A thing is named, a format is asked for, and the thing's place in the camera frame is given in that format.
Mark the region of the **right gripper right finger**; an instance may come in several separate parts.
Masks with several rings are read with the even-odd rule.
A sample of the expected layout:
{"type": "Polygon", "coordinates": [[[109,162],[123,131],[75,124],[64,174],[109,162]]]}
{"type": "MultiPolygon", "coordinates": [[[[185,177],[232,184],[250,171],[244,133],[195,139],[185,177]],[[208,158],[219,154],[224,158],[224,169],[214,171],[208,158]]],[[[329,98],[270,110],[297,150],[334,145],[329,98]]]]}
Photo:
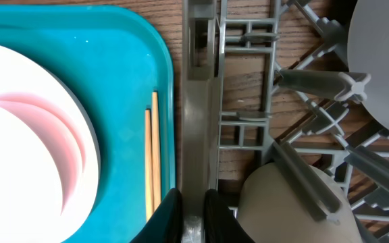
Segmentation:
{"type": "Polygon", "coordinates": [[[220,198],[217,190],[209,189],[204,200],[205,241],[208,243],[254,243],[220,198]]]}

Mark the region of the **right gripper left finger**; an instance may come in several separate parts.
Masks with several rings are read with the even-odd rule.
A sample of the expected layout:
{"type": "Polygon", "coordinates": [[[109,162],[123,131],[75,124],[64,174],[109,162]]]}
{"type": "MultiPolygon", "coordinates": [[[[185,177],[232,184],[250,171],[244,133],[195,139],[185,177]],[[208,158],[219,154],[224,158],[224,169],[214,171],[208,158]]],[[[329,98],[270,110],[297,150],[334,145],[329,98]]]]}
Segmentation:
{"type": "Polygon", "coordinates": [[[182,231],[182,195],[172,188],[131,243],[181,243],[182,231]]]}

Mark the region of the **wooden chopstick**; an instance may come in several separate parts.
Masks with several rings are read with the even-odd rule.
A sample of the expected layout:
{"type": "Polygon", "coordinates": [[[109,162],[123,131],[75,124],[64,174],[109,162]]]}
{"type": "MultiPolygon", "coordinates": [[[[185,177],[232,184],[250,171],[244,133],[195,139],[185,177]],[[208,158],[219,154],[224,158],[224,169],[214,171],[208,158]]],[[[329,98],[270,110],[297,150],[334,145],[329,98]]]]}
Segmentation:
{"type": "Polygon", "coordinates": [[[159,137],[159,106],[158,93],[152,93],[151,106],[151,129],[152,129],[152,154],[153,154],[153,194],[154,208],[157,209],[161,203],[161,155],[159,137]]]}
{"type": "Polygon", "coordinates": [[[145,207],[146,221],[150,220],[154,213],[153,204],[153,163],[151,145],[151,112],[145,110],[145,207]]]}

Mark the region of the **cream cup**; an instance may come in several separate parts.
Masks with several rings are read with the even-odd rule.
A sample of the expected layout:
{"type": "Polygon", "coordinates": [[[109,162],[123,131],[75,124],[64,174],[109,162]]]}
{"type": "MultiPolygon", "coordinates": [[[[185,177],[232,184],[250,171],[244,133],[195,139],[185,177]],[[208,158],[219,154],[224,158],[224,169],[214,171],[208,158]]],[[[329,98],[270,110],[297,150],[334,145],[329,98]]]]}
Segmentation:
{"type": "Polygon", "coordinates": [[[318,168],[312,170],[342,203],[334,220],[316,222],[273,163],[244,182],[237,220],[255,242],[361,242],[351,206],[342,188],[318,168]]]}

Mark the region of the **grey dish rack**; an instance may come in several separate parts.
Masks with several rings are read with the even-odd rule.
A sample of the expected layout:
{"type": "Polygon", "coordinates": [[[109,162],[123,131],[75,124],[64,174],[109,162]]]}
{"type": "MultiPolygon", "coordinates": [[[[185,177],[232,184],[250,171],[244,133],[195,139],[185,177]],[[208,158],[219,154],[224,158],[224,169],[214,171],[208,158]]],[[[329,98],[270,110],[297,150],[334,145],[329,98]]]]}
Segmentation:
{"type": "Polygon", "coordinates": [[[366,197],[380,187],[345,162],[364,145],[389,162],[389,132],[362,105],[281,88],[279,71],[345,71],[354,1],[184,1],[177,186],[185,200],[183,238],[203,240],[204,191],[235,208],[243,182],[289,141],[299,157],[328,170],[358,222],[389,242],[389,209],[366,197]]]}

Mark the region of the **grey bowl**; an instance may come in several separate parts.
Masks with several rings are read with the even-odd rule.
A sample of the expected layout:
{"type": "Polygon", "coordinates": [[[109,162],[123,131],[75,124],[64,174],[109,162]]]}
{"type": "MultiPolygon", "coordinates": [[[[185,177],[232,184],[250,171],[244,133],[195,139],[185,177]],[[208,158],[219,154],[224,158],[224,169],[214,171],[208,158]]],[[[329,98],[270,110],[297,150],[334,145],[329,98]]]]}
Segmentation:
{"type": "Polygon", "coordinates": [[[389,129],[389,0],[358,0],[347,44],[351,72],[371,75],[363,105],[389,129]]]}

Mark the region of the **small pink plate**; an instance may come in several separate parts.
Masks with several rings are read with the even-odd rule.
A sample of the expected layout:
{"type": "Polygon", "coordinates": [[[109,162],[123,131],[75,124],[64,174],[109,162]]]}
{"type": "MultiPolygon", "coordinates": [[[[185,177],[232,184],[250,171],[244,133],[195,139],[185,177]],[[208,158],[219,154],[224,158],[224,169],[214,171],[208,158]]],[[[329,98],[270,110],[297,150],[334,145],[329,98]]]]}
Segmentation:
{"type": "Polygon", "coordinates": [[[0,95],[0,242],[63,242],[83,160],[66,112],[32,93],[0,95]]]}

